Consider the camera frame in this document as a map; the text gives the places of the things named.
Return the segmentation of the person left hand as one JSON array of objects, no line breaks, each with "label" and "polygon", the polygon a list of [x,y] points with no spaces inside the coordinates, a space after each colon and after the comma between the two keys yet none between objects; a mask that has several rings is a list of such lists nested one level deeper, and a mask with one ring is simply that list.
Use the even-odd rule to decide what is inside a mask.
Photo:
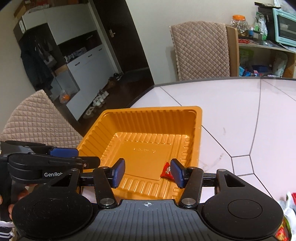
[{"label": "person left hand", "polygon": [[27,187],[24,187],[20,190],[17,190],[16,193],[14,193],[13,199],[3,198],[3,196],[1,195],[1,221],[11,221],[13,207],[18,201],[26,197],[28,194],[29,191]]}]

